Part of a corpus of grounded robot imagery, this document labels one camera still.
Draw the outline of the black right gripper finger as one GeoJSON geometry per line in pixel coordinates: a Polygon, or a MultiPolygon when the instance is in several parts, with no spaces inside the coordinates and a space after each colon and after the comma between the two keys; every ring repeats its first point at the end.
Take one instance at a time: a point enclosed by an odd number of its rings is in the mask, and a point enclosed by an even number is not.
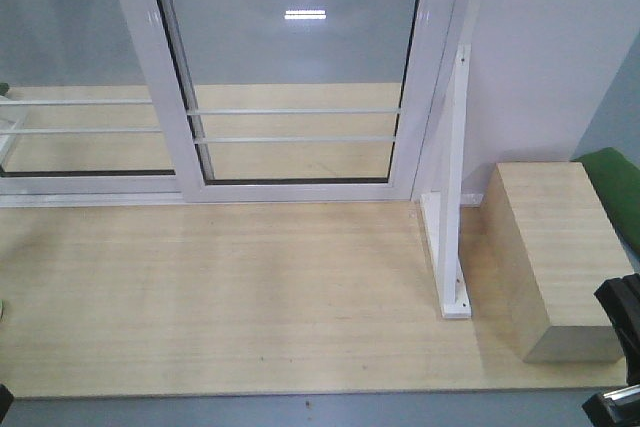
{"type": "Polygon", "coordinates": [[[582,409],[593,426],[638,426],[639,386],[594,394],[582,409]]]}
{"type": "Polygon", "coordinates": [[[639,383],[639,275],[605,280],[594,296],[607,314],[626,358],[628,385],[639,383]]]}

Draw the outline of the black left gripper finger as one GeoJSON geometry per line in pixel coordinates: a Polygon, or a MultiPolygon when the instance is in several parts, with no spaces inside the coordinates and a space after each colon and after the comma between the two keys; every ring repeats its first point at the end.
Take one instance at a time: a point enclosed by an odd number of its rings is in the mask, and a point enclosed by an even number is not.
{"type": "Polygon", "coordinates": [[[14,395],[4,385],[0,385],[0,423],[2,423],[14,402],[14,395]]]}

